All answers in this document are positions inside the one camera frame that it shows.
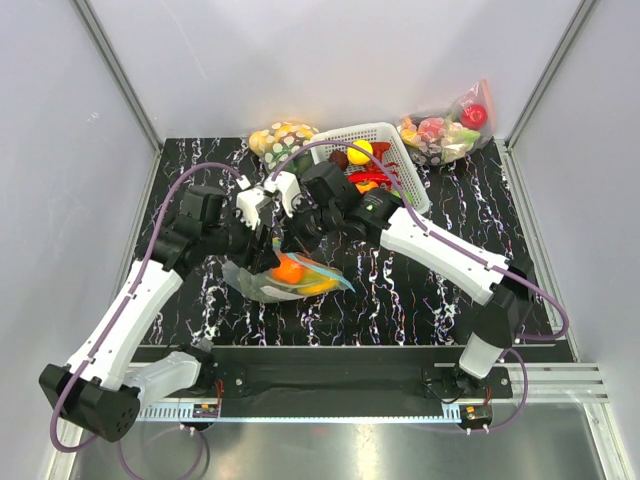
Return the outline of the clear blue-zip food bag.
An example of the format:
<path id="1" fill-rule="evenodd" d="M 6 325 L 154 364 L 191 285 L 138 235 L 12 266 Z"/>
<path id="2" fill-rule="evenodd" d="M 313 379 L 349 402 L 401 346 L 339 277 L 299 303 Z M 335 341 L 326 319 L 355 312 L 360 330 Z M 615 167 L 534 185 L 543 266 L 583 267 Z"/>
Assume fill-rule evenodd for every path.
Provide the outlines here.
<path id="1" fill-rule="evenodd" d="M 301 300 L 333 291 L 355 291 L 338 269 L 294 253 L 277 252 L 280 264 L 251 274 L 231 261 L 222 266 L 224 281 L 244 298 L 260 303 Z"/>

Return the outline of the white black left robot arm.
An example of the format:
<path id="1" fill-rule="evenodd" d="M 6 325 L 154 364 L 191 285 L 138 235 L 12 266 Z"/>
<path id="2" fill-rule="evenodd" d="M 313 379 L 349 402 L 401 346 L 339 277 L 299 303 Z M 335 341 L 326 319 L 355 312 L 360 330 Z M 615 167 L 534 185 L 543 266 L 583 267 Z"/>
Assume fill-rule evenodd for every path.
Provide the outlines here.
<path id="1" fill-rule="evenodd" d="M 290 213 L 292 197 L 272 181 L 241 186 L 236 211 L 228 217 L 221 215 L 225 192 L 209 186 L 188 188 L 171 220 L 163 206 L 145 255 L 132 264 L 94 331 L 64 365 L 45 366 L 38 383 L 53 408 L 49 436 L 58 451 L 80 449 L 60 440 L 61 420 L 93 438 L 117 442 L 147 406 L 180 390 L 203 396 L 214 388 L 217 368 L 207 347 L 179 347 L 136 372 L 129 366 L 153 320 L 206 257 L 235 257 L 261 271 L 275 266 L 263 211 L 282 199 Z"/>

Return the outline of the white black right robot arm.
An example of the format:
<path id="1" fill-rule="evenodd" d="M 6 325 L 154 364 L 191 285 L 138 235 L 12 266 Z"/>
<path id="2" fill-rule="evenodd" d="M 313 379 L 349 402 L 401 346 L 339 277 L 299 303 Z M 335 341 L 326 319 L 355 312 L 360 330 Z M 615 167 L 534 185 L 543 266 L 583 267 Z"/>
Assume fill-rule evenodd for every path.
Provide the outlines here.
<path id="1" fill-rule="evenodd" d="M 476 396 L 488 387 L 490 370 L 531 312 L 532 264 L 510 265 L 506 257 L 436 226 L 383 188 L 360 192 L 330 162 L 314 165 L 301 178 L 281 172 L 271 179 L 286 212 L 282 249 L 311 250 L 324 235 L 342 231 L 426 267 L 479 304 L 453 375 L 463 395 Z"/>

